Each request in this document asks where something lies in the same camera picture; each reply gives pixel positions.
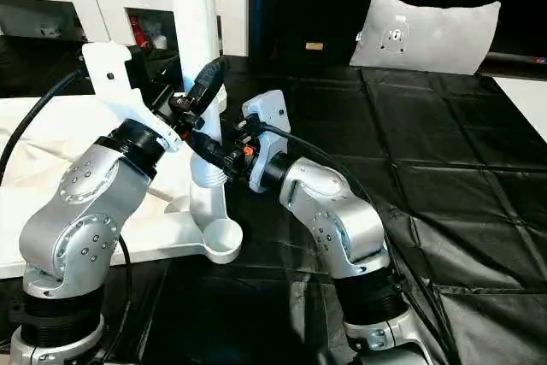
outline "white pillow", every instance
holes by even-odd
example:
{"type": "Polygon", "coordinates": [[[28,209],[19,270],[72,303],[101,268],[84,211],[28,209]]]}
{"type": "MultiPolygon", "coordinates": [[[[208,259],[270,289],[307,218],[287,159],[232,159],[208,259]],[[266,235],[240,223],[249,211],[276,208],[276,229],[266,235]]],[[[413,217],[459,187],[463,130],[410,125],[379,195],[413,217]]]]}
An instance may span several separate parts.
{"type": "Polygon", "coordinates": [[[494,39],[500,6],[440,9],[371,0],[350,65],[474,74],[494,39]]]}

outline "small yellow label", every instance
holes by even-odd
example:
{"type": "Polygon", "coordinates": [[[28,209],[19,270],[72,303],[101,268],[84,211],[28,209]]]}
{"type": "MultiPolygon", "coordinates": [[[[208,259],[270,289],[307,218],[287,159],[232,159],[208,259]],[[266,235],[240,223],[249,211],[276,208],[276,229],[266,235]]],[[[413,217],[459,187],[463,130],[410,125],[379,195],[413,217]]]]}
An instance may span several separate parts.
{"type": "Polygon", "coordinates": [[[323,50],[323,43],[306,42],[306,50],[323,50]]]}

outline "red object on shelf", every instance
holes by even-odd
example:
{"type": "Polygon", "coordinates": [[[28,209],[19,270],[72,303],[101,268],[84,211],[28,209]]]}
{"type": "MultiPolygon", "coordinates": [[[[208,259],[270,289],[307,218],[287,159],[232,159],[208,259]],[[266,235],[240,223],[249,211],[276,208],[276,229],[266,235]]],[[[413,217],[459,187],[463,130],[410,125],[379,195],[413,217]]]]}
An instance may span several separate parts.
{"type": "Polygon", "coordinates": [[[131,28],[133,30],[133,36],[135,37],[135,43],[141,49],[150,49],[151,44],[144,34],[143,28],[140,26],[140,20],[137,16],[130,16],[131,28]]]}

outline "wire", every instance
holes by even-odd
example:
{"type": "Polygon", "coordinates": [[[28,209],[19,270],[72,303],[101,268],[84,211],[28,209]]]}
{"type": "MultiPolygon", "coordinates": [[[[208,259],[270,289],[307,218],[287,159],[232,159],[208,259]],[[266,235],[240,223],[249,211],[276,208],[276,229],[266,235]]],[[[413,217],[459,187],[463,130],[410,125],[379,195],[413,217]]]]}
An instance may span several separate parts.
{"type": "Polygon", "coordinates": [[[77,79],[81,79],[85,76],[83,70],[76,70],[71,74],[62,78],[56,85],[50,88],[50,90],[45,93],[34,106],[26,113],[25,117],[19,123],[19,126],[14,130],[11,136],[8,139],[5,147],[3,148],[2,155],[0,156],[0,185],[2,185],[3,176],[6,172],[6,167],[8,166],[8,160],[13,152],[15,145],[31,124],[32,120],[38,115],[38,113],[44,108],[44,106],[57,94],[59,94],[67,85],[72,83],[77,79]]]}
{"type": "MultiPolygon", "coordinates": [[[[320,149],[319,147],[310,143],[309,141],[306,141],[302,138],[299,138],[298,136],[295,136],[294,134],[290,134],[289,132],[285,132],[275,126],[271,126],[266,123],[262,123],[262,130],[267,132],[273,132],[281,137],[292,140],[302,145],[303,147],[307,148],[309,151],[315,153],[317,156],[321,157],[326,162],[330,163],[348,180],[348,182],[351,185],[354,185],[359,189],[364,199],[368,201],[372,207],[374,207],[375,209],[378,209],[375,206],[374,201],[371,195],[369,194],[368,190],[363,186],[361,181],[359,181],[359,179],[344,164],[341,164],[337,162],[336,160],[334,160],[332,156],[328,154],[326,151],[320,149]]],[[[387,244],[388,252],[390,253],[391,260],[393,261],[393,265],[397,273],[400,274],[401,270],[399,266],[397,265],[397,260],[394,258],[392,250],[397,251],[401,259],[403,260],[404,265],[409,269],[410,274],[412,275],[415,282],[418,284],[420,291],[424,294],[424,297],[426,298],[426,301],[428,305],[430,306],[433,312],[433,315],[435,316],[435,320],[437,321],[438,326],[440,327],[440,332],[432,324],[429,318],[427,318],[423,309],[421,309],[420,305],[417,303],[417,301],[412,296],[412,294],[406,291],[405,296],[409,300],[410,305],[415,310],[416,314],[420,317],[421,321],[424,323],[429,333],[437,341],[437,343],[443,350],[444,354],[446,355],[450,363],[453,363],[455,365],[460,364],[461,360],[459,357],[459,353],[456,347],[454,337],[452,335],[452,331],[450,329],[450,325],[448,324],[447,320],[444,318],[440,307],[435,301],[435,298],[432,296],[431,292],[427,289],[427,286],[424,283],[423,279],[418,275],[418,273],[410,265],[408,259],[403,254],[401,247],[397,244],[397,241],[395,241],[395,239],[391,236],[391,234],[387,230],[385,231],[385,242],[387,244]]]]}
{"type": "MultiPolygon", "coordinates": [[[[118,331],[116,335],[114,336],[114,339],[112,339],[112,344],[110,344],[110,347],[104,352],[103,357],[101,357],[99,363],[105,363],[110,358],[110,355],[112,355],[112,352],[114,351],[114,348],[118,343],[120,342],[121,335],[123,334],[123,331],[127,324],[127,318],[129,317],[129,312],[131,311],[132,306],[132,295],[133,295],[133,274],[132,274],[132,264],[131,264],[131,257],[129,255],[129,249],[127,248],[127,244],[124,241],[123,237],[120,235],[120,247],[121,251],[123,252],[123,257],[126,260],[126,306],[123,311],[123,316],[121,317],[120,325],[118,326],[118,331]]],[[[97,359],[92,358],[88,365],[93,364],[97,359]]]]}

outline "black tablecloth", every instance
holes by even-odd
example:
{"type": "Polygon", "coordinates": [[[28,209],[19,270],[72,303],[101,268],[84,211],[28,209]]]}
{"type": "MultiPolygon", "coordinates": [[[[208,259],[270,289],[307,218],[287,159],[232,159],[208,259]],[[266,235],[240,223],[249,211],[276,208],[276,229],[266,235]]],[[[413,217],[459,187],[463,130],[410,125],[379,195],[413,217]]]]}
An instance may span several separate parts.
{"type": "MultiPolygon", "coordinates": [[[[357,174],[431,281],[463,363],[547,363],[547,145],[491,79],[358,68],[258,74],[232,62],[226,117],[240,118],[241,103],[260,92],[284,92],[292,131],[357,174]]],[[[239,258],[138,264],[138,309],[117,356],[134,357],[151,324],[147,364],[350,362],[311,235],[272,195],[241,184],[226,193],[244,229],[239,258]]],[[[0,283],[0,307],[19,288],[0,283]]],[[[111,270],[105,312],[114,326],[122,289],[123,271],[111,270]]],[[[7,331],[0,321],[0,339],[7,331]]]]}

